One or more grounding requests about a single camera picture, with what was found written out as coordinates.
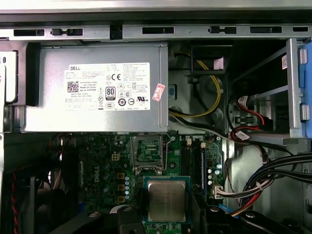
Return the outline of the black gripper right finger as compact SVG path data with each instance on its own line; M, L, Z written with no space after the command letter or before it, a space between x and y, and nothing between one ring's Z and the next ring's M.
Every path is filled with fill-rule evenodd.
M294 234L295 231L254 211L232 217L218 206L210 206L201 194L190 201L191 234Z

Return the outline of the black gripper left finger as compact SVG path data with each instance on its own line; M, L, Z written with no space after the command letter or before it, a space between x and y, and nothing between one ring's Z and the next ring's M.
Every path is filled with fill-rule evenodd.
M99 211L84 211L52 231L54 234L142 234L141 210L144 206L144 191L135 188L129 205L113 207L109 214Z

